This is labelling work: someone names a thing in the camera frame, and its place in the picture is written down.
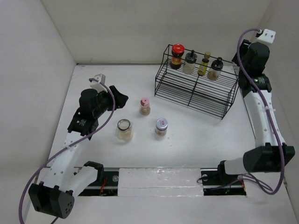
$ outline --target bottle label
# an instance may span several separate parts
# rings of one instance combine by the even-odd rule
[[[172,57],[171,58],[171,63],[173,63],[173,64],[181,64],[181,58]]]
[[[198,73],[201,75],[204,75],[206,73],[206,68],[207,68],[208,63],[201,62],[199,68],[198,68]]]

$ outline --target wall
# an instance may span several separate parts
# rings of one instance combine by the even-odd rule
[[[0,29],[0,169],[39,166],[75,62],[39,0],[1,0]]]
[[[231,59],[271,0],[42,2],[76,62],[160,63],[169,43]]]
[[[259,28],[272,29],[277,33],[270,48],[267,75],[274,85],[273,92],[277,96],[277,102],[281,104],[281,108],[276,113],[278,124],[283,128],[280,129],[287,144],[294,145],[296,148],[295,157],[286,166],[285,177],[297,220],[299,220],[298,8],[299,1],[274,0],[259,24]]]

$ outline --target spice bottle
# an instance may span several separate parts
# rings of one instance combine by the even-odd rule
[[[120,139],[131,139],[134,134],[133,123],[128,119],[121,119],[117,123],[116,134]]]
[[[211,52],[206,51],[204,58],[201,60],[200,66],[198,68],[198,75],[204,76],[206,74],[207,65],[209,64],[209,58],[211,56]]]
[[[185,48],[182,44],[175,44],[172,46],[172,57],[171,57],[171,62],[170,62],[170,67],[172,69],[179,69],[182,64],[182,56],[184,54]]]
[[[196,59],[197,59],[197,55],[194,53],[194,50],[192,50],[191,53],[186,54],[185,62],[183,66],[183,72],[185,74],[190,75],[193,73]]]
[[[156,133],[158,135],[166,135],[168,128],[168,121],[165,118],[160,118],[156,123]]]
[[[150,100],[147,97],[141,99],[139,112],[143,115],[150,114]]]
[[[207,73],[207,78],[212,81],[216,81],[219,78],[222,69],[223,69],[222,58],[218,57],[217,60],[212,62],[211,68]]]

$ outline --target black metal shelf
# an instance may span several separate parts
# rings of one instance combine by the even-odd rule
[[[234,73],[222,71],[216,81],[197,74],[199,63],[196,63],[194,72],[186,75],[183,65],[174,70],[170,67],[172,45],[168,45],[163,53],[161,66],[155,79],[155,96],[174,101],[177,104],[224,118],[235,101],[238,89],[238,76]]]

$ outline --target yellow bottle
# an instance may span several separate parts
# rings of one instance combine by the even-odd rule
[[[209,58],[211,56],[211,52],[206,51],[204,58],[201,60],[200,66],[198,68],[198,75],[204,76],[206,73],[207,65],[209,64]]]

